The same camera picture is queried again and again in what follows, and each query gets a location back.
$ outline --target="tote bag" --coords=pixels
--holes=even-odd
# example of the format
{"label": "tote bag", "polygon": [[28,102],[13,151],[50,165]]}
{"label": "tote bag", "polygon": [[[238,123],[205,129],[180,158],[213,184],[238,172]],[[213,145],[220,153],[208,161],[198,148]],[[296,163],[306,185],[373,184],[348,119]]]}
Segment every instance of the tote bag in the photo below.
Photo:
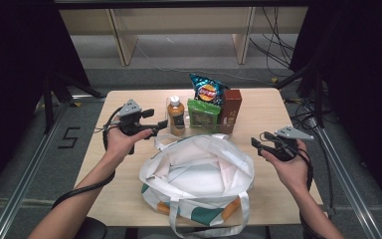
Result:
{"label": "tote bag", "polygon": [[[163,134],[155,139],[160,149],[141,167],[142,196],[156,211],[169,215],[172,230],[184,237],[220,237],[239,234],[250,217],[247,191],[253,186],[253,160],[223,134],[195,135],[171,144],[162,144]],[[232,227],[222,224],[238,207],[243,222]],[[180,215],[199,222],[207,230],[182,234],[176,230]]]}

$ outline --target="white bottle cap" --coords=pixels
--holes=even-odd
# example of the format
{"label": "white bottle cap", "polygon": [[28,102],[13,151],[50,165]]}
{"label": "white bottle cap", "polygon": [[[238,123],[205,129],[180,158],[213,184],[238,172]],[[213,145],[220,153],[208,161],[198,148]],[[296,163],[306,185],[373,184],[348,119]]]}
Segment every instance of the white bottle cap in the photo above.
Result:
{"label": "white bottle cap", "polygon": [[179,106],[179,97],[176,97],[176,96],[173,96],[173,97],[170,97],[170,105],[172,105],[173,107],[177,107]]}

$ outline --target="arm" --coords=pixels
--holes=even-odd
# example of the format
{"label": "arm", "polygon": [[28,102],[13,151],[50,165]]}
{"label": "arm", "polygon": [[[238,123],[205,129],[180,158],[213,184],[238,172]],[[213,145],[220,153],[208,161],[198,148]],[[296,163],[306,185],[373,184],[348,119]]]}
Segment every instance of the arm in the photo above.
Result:
{"label": "arm", "polygon": [[[76,186],[81,188],[107,179],[123,162],[132,146],[151,134],[151,129],[127,136],[117,127],[107,134],[107,151],[92,171]],[[101,188],[68,198],[36,226],[29,238],[74,238],[95,203]]]}
{"label": "arm", "polygon": [[[298,148],[306,151],[306,146],[302,141],[299,140],[297,143]],[[289,190],[308,226],[322,237],[343,238],[309,194],[306,188],[307,167],[302,158],[297,156],[291,161],[283,162],[265,150],[262,151],[262,155],[275,167],[281,182]]]}

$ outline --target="person's left arm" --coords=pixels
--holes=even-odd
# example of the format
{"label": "person's left arm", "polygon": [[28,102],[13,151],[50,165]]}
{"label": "person's left arm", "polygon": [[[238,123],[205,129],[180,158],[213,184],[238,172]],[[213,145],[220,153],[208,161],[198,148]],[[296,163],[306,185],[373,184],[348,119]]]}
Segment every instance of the person's left arm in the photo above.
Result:
{"label": "person's left arm", "polygon": [[[106,153],[76,189],[107,179],[123,162],[132,146],[150,134],[151,129],[147,129],[127,136],[118,128],[112,128],[107,134]],[[74,238],[100,192],[101,188],[98,188],[61,202],[36,226],[29,238]]]}

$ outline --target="bottle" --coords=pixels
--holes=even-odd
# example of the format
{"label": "bottle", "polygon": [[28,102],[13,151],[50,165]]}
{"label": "bottle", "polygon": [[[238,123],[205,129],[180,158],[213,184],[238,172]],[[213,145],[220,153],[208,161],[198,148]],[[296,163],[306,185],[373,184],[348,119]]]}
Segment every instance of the bottle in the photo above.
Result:
{"label": "bottle", "polygon": [[167,107],[170,119],[170,132],[174,135],[180,135],[185,131],[184,105],[179,101],[179,97],[170,97],[170,104]]}

